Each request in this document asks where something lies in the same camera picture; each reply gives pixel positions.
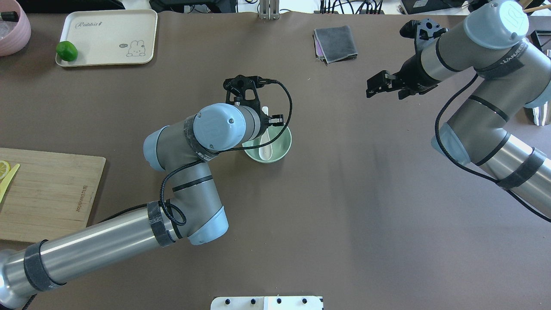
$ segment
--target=pink container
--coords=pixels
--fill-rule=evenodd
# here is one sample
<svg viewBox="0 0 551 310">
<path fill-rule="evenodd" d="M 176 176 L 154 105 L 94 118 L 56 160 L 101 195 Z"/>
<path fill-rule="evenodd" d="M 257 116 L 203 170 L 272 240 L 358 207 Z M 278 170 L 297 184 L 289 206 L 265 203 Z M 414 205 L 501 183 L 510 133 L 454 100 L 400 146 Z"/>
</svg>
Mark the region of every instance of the pink container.
<svg viewBox="0 0 551 310">
<path fill-rule="evenodd" d="M 0 56 L 11 55 L 27 45 L 31 37 L 31 25 L 23 9 L 15 0 L 1 0 L 0 12 L 16 11 L 19 21 L 15 28 L 0 40 Z"/>
</svg>

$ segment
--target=robotic arm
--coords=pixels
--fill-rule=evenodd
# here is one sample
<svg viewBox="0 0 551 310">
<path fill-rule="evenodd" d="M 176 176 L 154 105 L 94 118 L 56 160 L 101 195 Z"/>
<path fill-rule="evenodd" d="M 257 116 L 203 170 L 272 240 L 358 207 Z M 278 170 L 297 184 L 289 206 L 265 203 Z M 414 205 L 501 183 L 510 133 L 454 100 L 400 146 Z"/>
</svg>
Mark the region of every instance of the robotic arm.
<svg viewBox="0 0 551 310">
<path fill-rule="evenodd" d="M 220 152 L 262 135 L 271 125 L 284 125 L 283 115 L 268 116 L 260 108 L 256 89 L 271 83 L 279 82 L 241 75 L 227 79 L 226 103 L 206 106 L 145 139 L 143 151 L 149 164 L 170 172 L 163 182 L 164 187 L 171 178 L 173 184 L 174 198 L 164 207 L 167 212 L 161 210 L 160 201 L 153 201 L 144 208 L 75 234 L 44 240 L 26 250 L 1 250 L 0 309 L 21 307 L 31 295 L 54 290 L 80 275 L 171 245 L 183 237 L 199 245 L 222 236 L 228 220 L 207 162 Z M 254 98 L 246 97 L 247 90 Z"/>
<path fill-rule="evenodd" d="M 469 162 L 551 217 L 551 161 L 503 129 L 523 106 L 551 98 L 551 61 L 525 39 L 528 18 L 511 0 L 493 0 L 450 31 L 433 20 L 411 21 L 400 34 L 415 39 L 415 55 L 399 72 L 368 80 L 370 98 L 398 90 L 399 99 L 425 94 L 474 67 L 484 81 L 440 129 L 441 143 L 459 164 Z M 436 138 L 433 147 L 443 153 Z"/>
</svg>

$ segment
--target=towel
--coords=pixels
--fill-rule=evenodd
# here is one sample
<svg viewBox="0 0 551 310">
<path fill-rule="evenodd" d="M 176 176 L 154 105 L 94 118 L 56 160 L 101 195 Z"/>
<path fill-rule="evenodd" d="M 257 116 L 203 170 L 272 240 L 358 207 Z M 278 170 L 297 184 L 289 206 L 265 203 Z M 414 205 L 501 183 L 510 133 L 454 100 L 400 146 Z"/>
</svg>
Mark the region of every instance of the towel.
<svg viewBox="0 0 551 310">
<path fill-rule="evenodd" d="M 327 63 L 355 59 L 356 44 L 349 26 L 314 29 L 316 57 Z"/>
</svg>

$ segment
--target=yellow knife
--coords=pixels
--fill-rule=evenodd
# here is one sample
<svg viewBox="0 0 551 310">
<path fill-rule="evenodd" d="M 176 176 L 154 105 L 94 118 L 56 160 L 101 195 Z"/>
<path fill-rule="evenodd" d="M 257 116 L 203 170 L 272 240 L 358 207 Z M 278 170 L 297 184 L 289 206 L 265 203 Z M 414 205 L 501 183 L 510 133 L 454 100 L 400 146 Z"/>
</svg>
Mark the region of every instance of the yellow knife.
<svg viewBox="0 0 551 310">
<path fill-rule="evenodd" d="M 8 190 L 8 185 L 12 181 L 13 176 L 17 172 L 17 169 L 19 169 L 19 164 L 13 166 L 13 168 L 8 172 L 8 175 L 6 175 L 6 177 L 0 183 L 0 202 L 2 202 L 4 194 L 6 193 L 6 190 Z"/>
</svg>

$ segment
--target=white spoon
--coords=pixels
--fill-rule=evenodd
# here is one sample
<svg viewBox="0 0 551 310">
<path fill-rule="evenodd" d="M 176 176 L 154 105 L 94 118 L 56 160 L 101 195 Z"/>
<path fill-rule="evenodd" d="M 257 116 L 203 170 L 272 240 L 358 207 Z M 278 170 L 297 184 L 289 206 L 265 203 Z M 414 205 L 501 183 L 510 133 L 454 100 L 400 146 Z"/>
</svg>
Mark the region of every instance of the white spoon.
<svg viewBox="0 0 551 310">
<path fill-rule="evenodd" d="M 268 115 L 268 107 L 263 106 L 262 112 L 264 112 L 266 115 Z M 266 142 L 270 141 L 270 135 L 268 134 L 268 129 L 262 134 L 260 137 L 260 144 L 264 144 Z M 258 155 L 260 156 L 260 159 L 263 161 L 267 161 L 270 158 L 272 158 L 272 145 L 268 144 L 266 146 L 263 146 L 258 149 Z"/>
</svg>

